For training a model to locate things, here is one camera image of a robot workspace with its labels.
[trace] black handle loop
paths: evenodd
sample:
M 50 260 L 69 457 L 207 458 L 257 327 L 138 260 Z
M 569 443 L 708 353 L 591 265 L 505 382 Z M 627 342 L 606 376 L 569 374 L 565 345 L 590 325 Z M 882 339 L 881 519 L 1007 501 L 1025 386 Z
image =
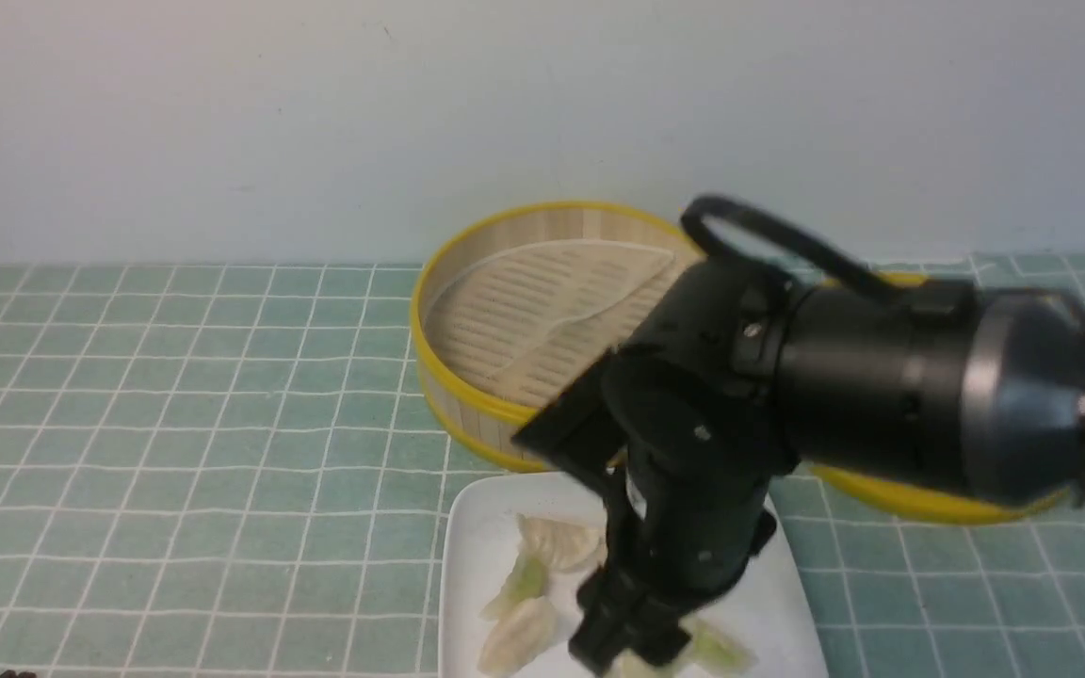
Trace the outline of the black handle loop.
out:
M 699 196 L 689 203 L 689 207 L 681 214 L 681 228 L 711 258 L 751 260 L 751 257 L 715 235 L 706 226 L 705 218 L 724 220 L 742 232 L 805 258 L 810 265 L 819 267 L 824 273 L 839 280 L 845 287 L 852 289 L 857 295 L 875 304 L 895 306 L 903 296 L 903 289 L 870 273 L 869 269 L 824 243 L 822 240 L 806 234 L 802 229 L 767 212 L 737 203 L 729 197 Z

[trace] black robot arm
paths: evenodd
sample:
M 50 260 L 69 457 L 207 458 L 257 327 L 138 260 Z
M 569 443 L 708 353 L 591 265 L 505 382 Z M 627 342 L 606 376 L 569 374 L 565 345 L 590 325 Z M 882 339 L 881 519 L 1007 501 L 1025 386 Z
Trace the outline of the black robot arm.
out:
M 803 286 L 707 219 L 839 286 Z M 1004 507 L 1063 488 L 1085 501 L 1085 306 L 1071 293 L 893 286 L 718 196 L 681 227 L 706 259 L 513 438 L 605 504 L 609 559 L 577 593 L 569 643 L 591 673 L 625 649 L 675 658 L 689 640 L 677 622 L 739 581 L 775 532 L 769 481 L 802 460 Z

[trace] bamboo steamer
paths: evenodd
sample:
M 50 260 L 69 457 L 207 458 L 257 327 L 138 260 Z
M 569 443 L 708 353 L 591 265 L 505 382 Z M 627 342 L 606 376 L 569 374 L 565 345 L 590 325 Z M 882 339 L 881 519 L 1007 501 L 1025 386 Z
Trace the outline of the bamboo steamer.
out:
M 435 254 L 413 290 L 410 328 L 425 401 L 483 459 L 547 471 L 510 443 L 513 432 L 628 336 L 699 258 L 675 227 L 621 205 L 547 203 L 483 219 Z M 879 510 L 929 523 L 1004 523 L 1063 497 L 1012 511 L 835 468 L 810 472 Z

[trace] green tiled tablecloth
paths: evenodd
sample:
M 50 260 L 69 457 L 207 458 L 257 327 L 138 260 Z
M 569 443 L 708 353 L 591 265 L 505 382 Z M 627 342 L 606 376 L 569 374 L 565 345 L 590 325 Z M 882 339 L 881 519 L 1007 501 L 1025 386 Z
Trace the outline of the green tiled tablecloth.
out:
M 927 270 L 1085 296 L 1085 256 Z M 0 673 L 434 675 L 446 515 L 496 469 L 425 408 L 417 274 L 0 267 Z M 771 495 L 832 677 L 1085 675 L 1085 510 Z

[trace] steamed dumpling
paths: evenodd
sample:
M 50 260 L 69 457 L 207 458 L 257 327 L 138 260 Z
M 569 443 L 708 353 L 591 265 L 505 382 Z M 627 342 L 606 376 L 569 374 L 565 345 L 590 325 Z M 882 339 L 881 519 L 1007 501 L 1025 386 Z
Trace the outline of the steamed dumpling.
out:
M 518 515 L 522 550 L 557 572 L 572 572 L 586 565 L 602 543 L 599 529 L 561 520 Z
M 554 637 L 559 614 L 546 598 L 531 598 L 509 610 L 483 642 L 476 668 L 489 678 L 509 678 L 529 664 Z
M 717 678 L 732 678 L 748 673 L 756 664 L 756 657 L 748 648 L 729 639 L 726 634 L 701 618 L 686 617 L 681 627 L 692 636 L 686 651 L 689 660 L 697 662 L 707 674 Z
M 496 598 L 483 606 L 480 617 L 496 622 L 503 617 L 505 613 L 513 610 L 518 603 L 542 596 L 546 588 L 546 565 L 525 550 L 518 553 L 518 561 L 513 563 L 513 570 L 509 573 L 505 584 L 500 585 L 500 592 Z
M 673 678 L 685 667 L 684 656 L 685 653 L 681 653 L 681 656 L 677 656 L 672 664 L 655 667 L 647 664 L 636 653 L 625 651 L 618 655 L 615 662 L 617 678 Z

